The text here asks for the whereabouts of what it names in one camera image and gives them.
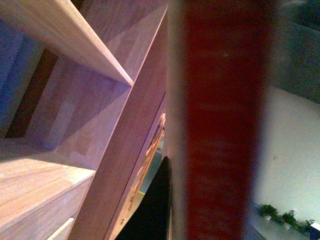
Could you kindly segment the black left-camera left gripper finger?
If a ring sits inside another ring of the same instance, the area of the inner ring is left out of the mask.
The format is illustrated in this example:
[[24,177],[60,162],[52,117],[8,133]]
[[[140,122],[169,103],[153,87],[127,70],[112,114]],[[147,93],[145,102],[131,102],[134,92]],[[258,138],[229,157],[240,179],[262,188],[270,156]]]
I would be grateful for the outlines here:
[[166,240],[171,210],[171,166],[165,156],[140,205],[117,235],[117,240]]

